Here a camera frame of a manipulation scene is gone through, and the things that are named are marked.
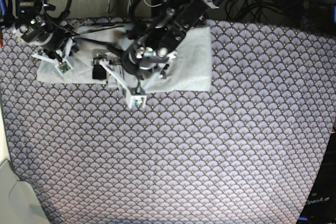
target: white cloth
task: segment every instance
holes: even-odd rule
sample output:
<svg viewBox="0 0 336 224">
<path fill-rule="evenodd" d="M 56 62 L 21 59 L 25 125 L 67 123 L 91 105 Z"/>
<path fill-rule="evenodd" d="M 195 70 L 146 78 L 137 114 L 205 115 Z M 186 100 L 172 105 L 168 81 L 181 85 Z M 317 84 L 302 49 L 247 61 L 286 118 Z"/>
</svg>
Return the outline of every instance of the white cloth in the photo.
<svg viewBox="0 0 336 224">
<path fill-rule="evenodd" d="M 78 33 L 85 30 L 97 29 L 97 27 L 80 27 Z M 117 43 L 122 49 L 127 49 L 132 41 L 125 39 L 124 28 L 99 31 L 85 35 L 90 39 Z M 42 61 L 37 71 L 37 80 L 47 83 L 75 83 L 75 84 L 109 84 L 117 87 L 111 77 L 109 81 L 92 79 L 93 51 L 106 49 L 105 46 L 80 41 L 79 51 L 72 59 L 73 70 L 68 71 L 62 77 L 53 64 Z M 124 75 L 129 87 L 136 87 L 137 81 L 134 76 L 127 73 Z M 142 81 L 146 93 L 170 92 L 170 91 L 209 91 L 212 80 L 212 50 L 210 28 L 195 28 L 190 30 L 177 48 L 176 59 L 170 64 L 166 79 L 154 79 L 147 84 L 148 80 Z"/>
</svg>

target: patterned fabric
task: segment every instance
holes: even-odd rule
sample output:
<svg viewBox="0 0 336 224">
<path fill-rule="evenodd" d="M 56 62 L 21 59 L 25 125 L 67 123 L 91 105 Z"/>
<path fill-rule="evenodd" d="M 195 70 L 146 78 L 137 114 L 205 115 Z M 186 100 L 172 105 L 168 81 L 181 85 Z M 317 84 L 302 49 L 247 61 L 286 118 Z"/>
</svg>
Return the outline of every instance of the patterned fabric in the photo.
<svg viewBox="0 0 336 224">
<path fill-rule="evenodd" d="M 296 223 L 336 117 L 336 41 L 209 20 L 210 93 L 149 96 L 35 80 L 3 32 L 3 109 L 16 173 L 51 223 Z"/>
</svg>

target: scale pattern fabric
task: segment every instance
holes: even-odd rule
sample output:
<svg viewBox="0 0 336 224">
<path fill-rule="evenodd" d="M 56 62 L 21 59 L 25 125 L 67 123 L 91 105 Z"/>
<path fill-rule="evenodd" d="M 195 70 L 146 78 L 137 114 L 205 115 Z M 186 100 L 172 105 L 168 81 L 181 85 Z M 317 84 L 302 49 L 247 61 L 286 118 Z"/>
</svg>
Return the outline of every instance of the scale pattern fabric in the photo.
<svg viewBox="0 0 336 224">
<path fill-rule="evenodd" d="M 108 87 L 37 82 L 4 31 L 10 154 L 51 223 L 296 223 L 336 117 L 335 39 L 207 23 L 211 92 L 133 110 Z"/>
</svg>

